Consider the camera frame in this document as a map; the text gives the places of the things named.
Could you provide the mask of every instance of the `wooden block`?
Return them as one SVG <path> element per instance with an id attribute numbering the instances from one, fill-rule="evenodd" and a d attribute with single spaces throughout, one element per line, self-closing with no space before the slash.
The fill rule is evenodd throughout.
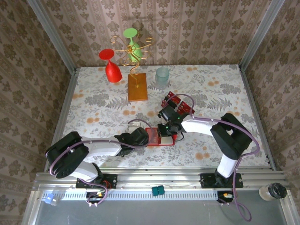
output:
<path id="1" fill-rule="evenodd" d="M 146 74 L 134 74 L 134 76 L 137 79 L 138 87 L 136 86 L 136 80 L 128 74 L 128 101 L 148 100 Z"/>

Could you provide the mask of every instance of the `glass cup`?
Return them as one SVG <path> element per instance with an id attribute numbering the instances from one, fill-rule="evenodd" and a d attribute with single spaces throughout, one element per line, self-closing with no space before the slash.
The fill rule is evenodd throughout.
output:
<path id="1" fill-rule="evenodd" d="M 155 79 L 159 85 L 166 85 L 168 83 L 170 71 L 165 67 L 160 67 L 156 70 Z"/>

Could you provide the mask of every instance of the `floral tablecloth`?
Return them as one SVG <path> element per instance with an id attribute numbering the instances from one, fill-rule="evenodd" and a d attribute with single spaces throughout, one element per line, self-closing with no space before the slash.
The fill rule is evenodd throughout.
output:
<path id="1" fill-rule="evenodd" d="M 234 114 L 261 144 L 256 123 L 237 65 L 166 66 L 169 83 L 161 88 L 155 82 L 160 66 L 141 66 L 146 73 L 148 101 L 128 102 L 128 73 L 131 67 L 120 67 L 123 78 L 109 83 L 105 67 L 82 67 L 69 109 L 64 135 L 77 131 L 86 137 L 110 137 L 128 131 L 128 121 L 139 118 L 156 127 L 161 119 L 157 112 L 168 91 L 185 93 L 195 100 L 195 115 L 220 118 Z M 191 101 L 182 98 L 186 103 Z M 251 143 L 247 151 L 254 150 Z M 241 166 L 268 166 L 261 146 L 256 156 L 249 156 Z M 185 134 L 184 140 L 172 147 L 136 149 L 125 157 L 90 157 L 87 162 L 99 166 L 203 166 L 216 167 L 222 157 L 214 138 L 198 133 Z"/>

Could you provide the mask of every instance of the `wallpaper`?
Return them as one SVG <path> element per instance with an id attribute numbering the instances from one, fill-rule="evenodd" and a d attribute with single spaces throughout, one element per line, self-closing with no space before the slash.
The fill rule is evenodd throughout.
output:
<path id="1" fill-rule="evenodd" d="M 300 212 L 300 1 L 285 0 L 246 75 Z"/>
<path id="2" fill-rule="evenodd" d="M 152 37 L 146 65 L 239 64 L 270 0 L 41 0 L 77 67 L 104 66 L 99 52 L 134 27 Z M 115 55 L 118 60 L 122 53 Z"/>
<path id="3" fill-rule="evenodd" d="M 20 224 L 70 74 L 26 1 L 0 0 L 0 224 Z"/>

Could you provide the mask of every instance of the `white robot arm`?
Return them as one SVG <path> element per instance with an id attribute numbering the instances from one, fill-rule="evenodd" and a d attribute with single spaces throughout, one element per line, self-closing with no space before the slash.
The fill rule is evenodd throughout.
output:
<path id="1" fill-rule="evenodd" d="M 178 132 L 196 132 L 213 136 L 223 152 L 221 162 L 216 170 L 221 179 L 226 180 L 232 175 L 238 159 L 252 141 L 250 137 L 234 127 L 214 121 L 196 120 L 189 114 L 179 115 L 169 105 L 164 107 L 158 116 L 167 121 L 166 124 L 158 125 L 160 137 L 171 136 Z M 246 129 L 230 113 L 226 113 L 221 119 Z"/>
<path id="2" fill-rule="evenodd" d="M 77 132 L 71 132 L 51 146 L 45 155 L 51 165 L 50 174 L 56 178 L 73 176 L 90 182 L 100 176 L 101 172 L 96 164 L 85 162 L 85 158 L 124 156 L 133 152 L 135 147 L 146 145 L 148 141 L 148 133 L 142 127 L 132 133 L 102 139 L 81 137 Z"/>

